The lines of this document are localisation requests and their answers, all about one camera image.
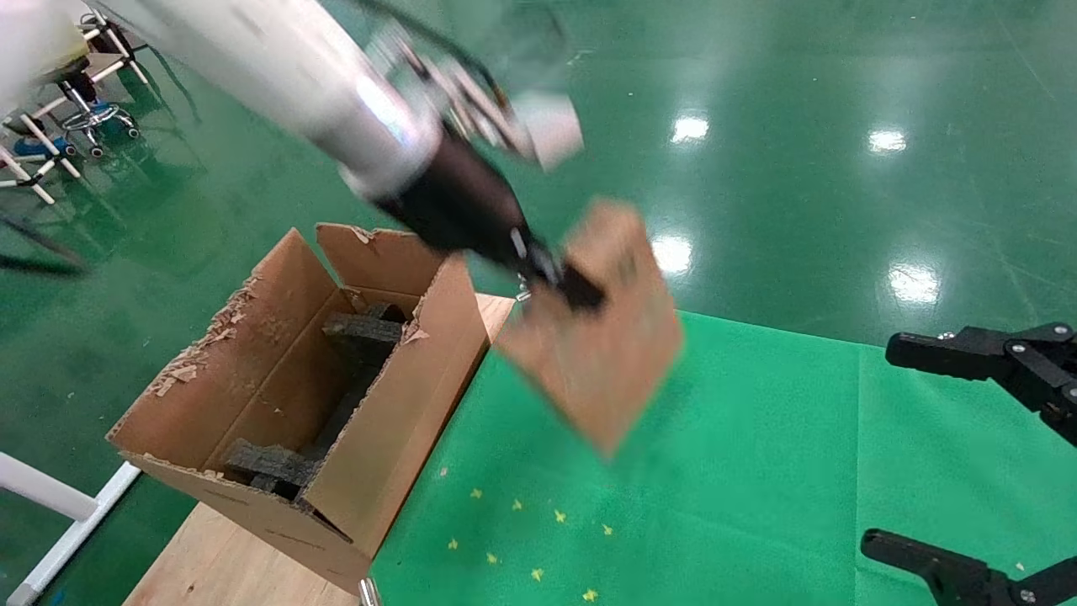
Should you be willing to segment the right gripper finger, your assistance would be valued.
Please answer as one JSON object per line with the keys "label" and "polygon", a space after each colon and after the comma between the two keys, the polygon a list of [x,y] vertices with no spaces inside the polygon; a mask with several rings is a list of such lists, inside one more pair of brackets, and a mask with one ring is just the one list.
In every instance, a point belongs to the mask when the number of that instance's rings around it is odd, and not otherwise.
{"label": "right gripper finger", "polygon": [[885,530],[866,530],[863,556],[917,575],[937,605],[1061,605],[1076,595],[1076,556],[1012,579],[985,561]]}
{"label": "right gripper finger", "polygon": [[1024,332],[900,332],[889,338],[885,360],[893,367],[931,375],[992,380],[1058,436],[1076,443],[1076,342],[1074,327],[1066,323]]}

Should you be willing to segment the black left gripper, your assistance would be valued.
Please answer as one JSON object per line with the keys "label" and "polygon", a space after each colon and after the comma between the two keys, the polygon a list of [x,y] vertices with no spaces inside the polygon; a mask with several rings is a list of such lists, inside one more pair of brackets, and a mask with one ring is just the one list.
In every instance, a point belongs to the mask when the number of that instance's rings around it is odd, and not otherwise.
{"label": "black left gripper", "polygon": [[607,302],[599,284],[553,253],[528,226],[523,208],[495,166],[447,128],[426,169],[402,191],[374,199],[435,250],[474,252],[524,279],[554,288],[573,311]]}

